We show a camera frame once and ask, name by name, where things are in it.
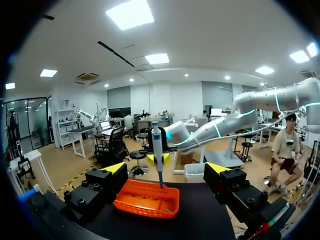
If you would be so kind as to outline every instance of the blue light strip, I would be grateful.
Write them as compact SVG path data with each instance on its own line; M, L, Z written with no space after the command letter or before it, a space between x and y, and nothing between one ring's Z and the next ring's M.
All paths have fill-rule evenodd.
M245 116L245 115L249 115L249 114L252 114L252 113L254 113L256 110L255 109L253 109L253 110L251 110L251 111L248 111L248 112L246 112L246 113L240 113L242 116Z
M182 144L186 143L190 137L191 137L191 135L186 140L179 142L179 143L175 143L174 145L176 145L176 146L182 145Z
M280 107L279 107L279 102L278 102L278 96L277 96L277 87L274 88L275 90L275 102L276 102L276 106L278 108L278 111L281 112Z
M314 105L320 105L320 102L312 102L312 103L305 105L305 107L310 107L310 106L314 106Z
M219 132L219 129L218 129L218 127L217 127L217 125L214 125L215 126L215 130L216 130L216 132L218 133L218 135L219 135L219 138L221 138L221 134L220 134L220 132Z

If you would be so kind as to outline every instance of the orange plastic basket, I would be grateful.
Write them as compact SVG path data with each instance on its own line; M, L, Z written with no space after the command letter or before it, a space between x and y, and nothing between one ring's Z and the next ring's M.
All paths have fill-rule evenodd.
M127 180L118 193L117 209L151 218L172 219L179 210L177 188L160 187L159 183Z

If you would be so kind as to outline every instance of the sitting man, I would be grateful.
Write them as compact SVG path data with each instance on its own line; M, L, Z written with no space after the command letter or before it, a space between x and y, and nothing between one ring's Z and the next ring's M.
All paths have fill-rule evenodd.
M134 120L134 117L131 116L131 112L129 112L129 114L127 116L125 116L123 118L123 120L124 120L124 126L128 130L129 137L132 137L132 135L133 135L132 132L133 132L133 127L134 127L135 120Z
M299 165L300 141L295 132L296 114L285 118L286 128L282 129L275 136L272 147L271 177L269 195L274 191L280 192L283 196L288 194L287 186L299 179L303 171ZM277 184L277 177L280 170L285 169L290 177L283 184Z

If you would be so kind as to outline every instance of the black table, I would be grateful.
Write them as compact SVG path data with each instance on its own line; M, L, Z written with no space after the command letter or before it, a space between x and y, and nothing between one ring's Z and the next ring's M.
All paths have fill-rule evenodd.
M234 240L224 205L206 183L165 183L180 190L179 212L173 219L131 214L106 205L87 230L109 240Z

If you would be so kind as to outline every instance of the glass wall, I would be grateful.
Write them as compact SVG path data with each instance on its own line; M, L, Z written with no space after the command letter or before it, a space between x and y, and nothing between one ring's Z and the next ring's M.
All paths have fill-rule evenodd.
M50 144L48 128L47 98L29 98L3 104L4 124L2 124L3 150L12 159L17 158L17 140L23 153Z

